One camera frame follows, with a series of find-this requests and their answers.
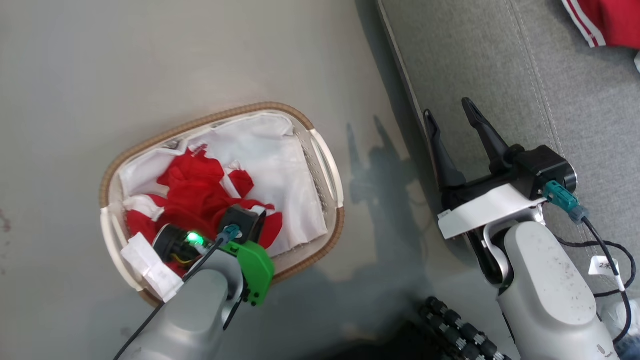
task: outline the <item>brown woven basket rim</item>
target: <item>brown woven basket rim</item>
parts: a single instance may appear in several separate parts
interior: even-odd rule
[[[302,112],[298,111],[296,108],[293,108],[292,106],[281,104],[279,102],[259,102],[257,104],[241,106],[239,108],[222,111],[219,113],[202,117],[197,120],[193,120],[181,126],[175,127],[169,131],[166,131],[160,135],[157,135],[153,138],[150,138],[147,141],[139,145],[136,145],[130,148],[129,150],[123,152],[115,160],[113,160],[113,162],[111,162],[111,164],[105,171],[104,177],[102,178],[102,184],[100,184],[100,207],[105,208],[106,206],[109,206],[109,185],[111,184],[111,180],[115,175],[116,171],[120,168],[120,166],[132,156],[144,150],[147,150],[148,148],[154,145],[163,143],[175,136],[185,133],[186,131],[196,129],[200,126],[225,120],[230,117],[236,117],[239,115],[253,113],[256,111],[268,111],[268,110],[276,110],[276,111],[281,111],[286,114],[289,114],[290,116],[298,119],[305,126],[307,130],[312,130],[314,128],[314,125],[311,123],[311,121],[309,121],[309,119],[304,114],[302,114]],[[317,263],[320,259],[325,257],[325,255],[327,255],[329,251],[331,251],[338,243],[338,239],[340,238],[340,234],[342,233],[343,227],[344,227],[344,207],[338,208],[336,210],[335,229],[333,230],[333,234],[331,235],[331,238],[329,239],[329,241],[320,250],[318,250],[315,254],[313,254],[306,260],[302,261],[301,263],[291,268],[288,268],[287,270],[279,274],[276,274],[273,278],[272,284],[277,284],[278,282],[284,281],[292,277],[293,275],[302,272],[304,269],[310,267],[311,265]],[[149,292],[148,290],[140,291],[139,294],[140,294],[140,297],[142,297],[146,302],[148,302],[152,306],[157,306],[161,302],[158,298],[153,296],[153,294],[151,294],[151,292]]]

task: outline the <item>green light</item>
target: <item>green light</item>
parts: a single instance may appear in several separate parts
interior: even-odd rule
[[[187,235],[187,241],[190,243],[200,243],[201,245],[204,245],[204,238],[196,233],[189,233]]]

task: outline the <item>cable tag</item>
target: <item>cable tag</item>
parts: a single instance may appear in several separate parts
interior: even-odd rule
[[[618,260],[613,259],[613,262],[616,264],[618,273],[620,273],[620,264],[618,263]],[[589,275],[604,275],[609,277],[616,277],[613,274],[613,269],[609,264],[609,260],[607,260],[606,256],[594,256],[593,258],[591,258]]]

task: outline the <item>gray fabric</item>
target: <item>gray fabric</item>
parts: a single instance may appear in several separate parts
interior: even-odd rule
[[[477,133],[460,99],[470,97],[507,143],[547,144],[575,167],[581,203],[608,240],[640,261],[640,74],[636,52],[590,49],[560,0],[381,0],[413,91],[442,128],[444,143],[468,180],[488,174]],[[590,240],[550,206],[551,230]],[[583,274],[596,249],[570,249]],[[628,277],[625,256],[623,276]],[[614,289],[587,279],[593,291]],[[640,295],[640,284],[632,295]]]

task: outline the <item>cable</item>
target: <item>cable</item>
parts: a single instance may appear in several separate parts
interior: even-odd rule
[[[566,247],[584,248],[584,247],[600,246],[600,243],[598,243],[597,241],[586,241],[584,243],[570,243],[557,235],[556,235],[556,239],[560,244]],[[631,285],[634,283],[634,280],[636,279],[636,260],[634,259],[633,255],[631,255],[629,250],[627,250],[626,247],[611,241],[605,241],[604,243],[607,244],[607,246],[611,246],[611,247],[615,247],[616,249],[619,249],[620,251],[624,252],[625,255],[627,255],[627,257],[629,258],[629,262],[631,263],[631,276],[629,277],[629,280],[627,280],[627,282],[625,283],[625,288],[628,289],[629,287],[631,287]],[[619,292],[620,290],[611,290],[605,293],[593,294],[593,296],[596,298],[608,297],[611,295],[615,295]]]
[[[187,275],[185,275],[184,278],[182,278],[182,282],[187,283],[187,281],[189,281],[189,279],[192,278],[198,272],[200,267],[207,262],[207,260],[211,257],[211,255],[213,255],[213,253],[220,247],[220,245],[222,245],[223,242],[224,242],[224,239],[218,240],[213,245],[213,247],[211,247],[211,250],[202,258],[202,260],[199,261],[193,268],[191,268],[191,270],[187,273]],[[165,304],[166,303],[164,301],[160,302],[160,305],[158,305],[158,307],[154,309],[153,313],[149,315],[149,317],[145,320],[145,322],[143,322],[142,325],[138,327],[138,330],[136,330],[136,332],[134,332],[133,335],[131,335],[131,337],[127,340],[127,342],[120,349],[120,351],[118,351],[118,354],[116,355],[116,357],[113,358],[113,360],[118,360],[120,356],[124,354],[124,352],[127,350],[129,345],[131,345],[131,343],[138,337],[138,335],[140,335],[142,330],[144,330],[147,327],[147,325],[151,322],[151,320],[153,320],[153,318],[156,317],[156,315],[160,312],[160,309],[162,309]]]
[[[611,270],[613,270],[613,274],[616,276],[618,286],[620,287],[620,295],[622,295],[622,300],[625,303],[625,310],[627,311],[627,321],[625,322],[625,327],[622,328],[620,335],[618,335],[615,339],[613,339],[613,343],[617,344],[618,342],[620,342],[620,340],[622,340],[622,338],[624,338],[627,335],[627,333],[629,332],[629,329],[631,328],[631,303],[629,302],[629,296],[627,295],[626,286],[622,283],[622,279],[620,277],[620,272],[618,271],[618,267],[616,266],[616,263],[613,261],[613,257],[611,256],[611,253],[609,252],[609,249],[607,248],[607,245],[605,244],[604,240],[600,237],[600,234],[598,234],[598,231],[595,229],[595,227],[593,227],[593,224],[591,223],[591,221],[589,221],[589,218],[584,217],[582,219],[582,222],[584,222],[584,225],[586,225],[587,228],[589,228],[589,230],[591,231],[591,234],[593,234],[593,236],[596,238],[596,241],[600,243],[602,251],[604,251],[604,254],[607,257],[607,260],[611,265]]]

